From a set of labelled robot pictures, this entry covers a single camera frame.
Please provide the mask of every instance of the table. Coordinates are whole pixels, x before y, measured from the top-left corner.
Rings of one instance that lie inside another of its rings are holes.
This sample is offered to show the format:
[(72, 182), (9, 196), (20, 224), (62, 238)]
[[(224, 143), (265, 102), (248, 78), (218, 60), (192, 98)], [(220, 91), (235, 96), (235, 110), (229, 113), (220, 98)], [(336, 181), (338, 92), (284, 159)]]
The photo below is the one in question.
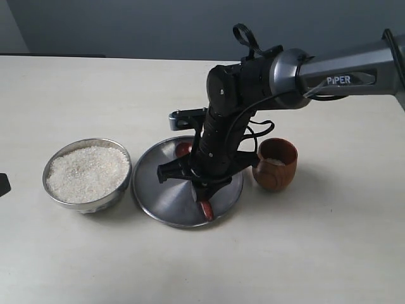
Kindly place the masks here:
[[(0, 57), (0, 303), (402, 303), (405, 114), (391, 96), (267, 111), (299, 152), (292, 184), (239, 202), (210, 228), (148, 217), (127, 191), (93, 215), (55, 204), (42, 171), (88, 137), (133, 162), (174, 133), (168, 114), (206, 106), (213, 61)], [(243, 145), (251, 149), (251, 142)]]

